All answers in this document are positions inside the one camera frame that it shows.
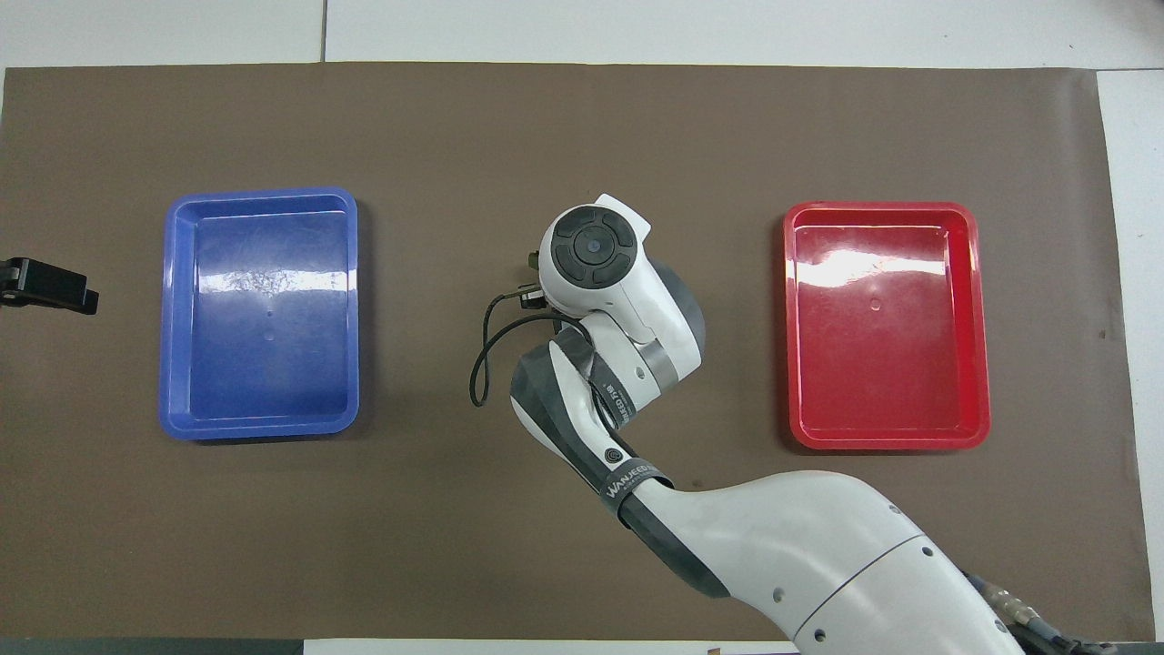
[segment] brown paper backdrop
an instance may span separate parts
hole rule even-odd
[[[6,635],[779,639],[686,588],[524,433],[505,383],[544,330],[496,351],[488,408],[466,398],[485,301],[603,191],[653,221],[651,252],[707,313],[703,368],[626,430],[679,487],[852,474],[1065,628],[1152,635],[1091,72],[313,64],[12,70],[6,87],[0,255],[101,293],[95,316],[0,311]],[[361,208],[355,426],[171,440],[168,206],[319,184]],[[769,237],[810,199],[977,214],[985,446],[822,456],[776,437]]]

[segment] robotic arm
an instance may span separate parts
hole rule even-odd
[[[581,320],[518,364],[521,425],[679,577],[755,607],[801,653],[1020,655],[959,570],[900,510],[837,474],[681,492],[617,429],[698,368],[703,314],[646,256],[651,226],[603,194],[546,230],[547,301]]]

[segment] white floor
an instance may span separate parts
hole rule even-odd
[[[6,66],[324,60],[1096,69],[1120,242],[1156,622],[1164,626],[1164,2],[1159,0],[0,0]],[[1164,629],[1157,628],[1158,638]],[[691,653],[700,642],[569,642]],[[723,645],[778,653],[781,645]],[[528,643],[530,653],[548,645]],[[310,642],[308,653],[525,653]]]

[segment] robot end effector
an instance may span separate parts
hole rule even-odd
[[[666,264],[646,256],[651,225],[609,194],[562,212],[539,250],[546,300],[574,318],[603,312],[651,370],[659,392],[695,371],[705,327],[695,296]]]

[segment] cable connector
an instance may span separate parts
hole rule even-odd
[[[33,304],[94,314],[97,300],[97,291],[88,287],[88,278],[79,272],[28,257],[0,261],[0,304]]]
[[[540,286],[525,291],[519,297],[521,299],[521,308],[546,308],[549,306],[546,301],[546,292]]]

